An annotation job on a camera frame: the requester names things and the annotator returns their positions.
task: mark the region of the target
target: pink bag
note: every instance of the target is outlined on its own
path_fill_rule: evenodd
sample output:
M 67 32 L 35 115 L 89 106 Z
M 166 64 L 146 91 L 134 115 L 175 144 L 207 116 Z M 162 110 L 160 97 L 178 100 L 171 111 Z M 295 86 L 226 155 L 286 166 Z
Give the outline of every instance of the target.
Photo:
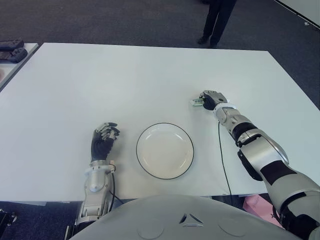
M 261 196 L 253 195 L 245 197 L 243 208 L 248 213 L 251 213 L 282 228 L 280 223 L 273 217 L 272 205 Z

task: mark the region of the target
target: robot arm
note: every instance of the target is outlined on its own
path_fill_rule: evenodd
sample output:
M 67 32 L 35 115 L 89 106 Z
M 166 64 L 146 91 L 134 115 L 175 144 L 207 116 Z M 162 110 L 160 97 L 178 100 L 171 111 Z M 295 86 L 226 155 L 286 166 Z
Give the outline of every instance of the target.
M 65 240 L 97 221 L 113 207 L 113 201 L 109 207 L 108 198 L 113 185 L 114 199 L 116 167 L 112 162 L 107 161 L 107 156 L 120 132 L 116 126 L 115 123 L 106 122 L 93 132 L 91 163 L 85 170 L 87 176 L 84 184 L 85 200 L 81 205 L 76 224 L 68 226 Z
M 304 240 L 320 239 L 320 186 L 290 168 L 285 151 L 221 93 L 205 90 L 200 97 L 235 140 L 250 176 L 264 181 L 281 225 Z

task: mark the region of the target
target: leg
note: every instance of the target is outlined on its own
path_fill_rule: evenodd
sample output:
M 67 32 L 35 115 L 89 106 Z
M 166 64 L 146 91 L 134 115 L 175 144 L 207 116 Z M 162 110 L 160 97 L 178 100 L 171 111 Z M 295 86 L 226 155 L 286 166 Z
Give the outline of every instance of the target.
M 225 0 L 211 0 L 210 1 L 210 7 L 209 7 L 209 13 L 206 17 L 205 26 L 203 29 L 203 36 L 209 38 L 212 35 L 212 32 L 214 30 L 214 26 L 216 23 L 216 19 L 218 16 L 218 12 L 220 10 L 220 7 L 222 5 L 222 2 Z
M 221 4 L 219 15 L 217 17 L 213 34 L 210 39 L 210 46 L 215 47 L 225 30 L 225 27 L 228 23 L 229 17 L 234 9 L 237 0 L 224 0 Z

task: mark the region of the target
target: robot forearm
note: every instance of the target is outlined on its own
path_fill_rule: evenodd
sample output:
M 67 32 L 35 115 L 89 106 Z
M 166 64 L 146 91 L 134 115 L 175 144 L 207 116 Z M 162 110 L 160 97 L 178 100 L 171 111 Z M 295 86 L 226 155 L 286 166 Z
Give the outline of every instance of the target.
M 316 239 L 316 234 L 320 235 L 320 187 L 290 168 L 285 151 L 227 103 L 221 93 L 206 90 L 201 97 L 203 106 L 213 110 L 235 140 L 238 156 L 250 176 L 264 181 L 282 226 L 302 239 Z

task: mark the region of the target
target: gray carpet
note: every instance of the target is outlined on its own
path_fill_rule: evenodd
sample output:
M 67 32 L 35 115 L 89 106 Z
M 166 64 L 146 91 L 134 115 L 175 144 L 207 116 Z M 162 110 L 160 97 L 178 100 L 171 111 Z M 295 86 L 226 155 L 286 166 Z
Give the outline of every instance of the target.
M 0 0 L 0 40 L 199 48 L 207 12 L 200 0 Z M 273 0 L 238 0 L 218 48 L 269 51 L 320 108 L 320 32 L 304 23 Z M 63 239 L 77 206 L 0 202 L 19 215 L 3 239 Z

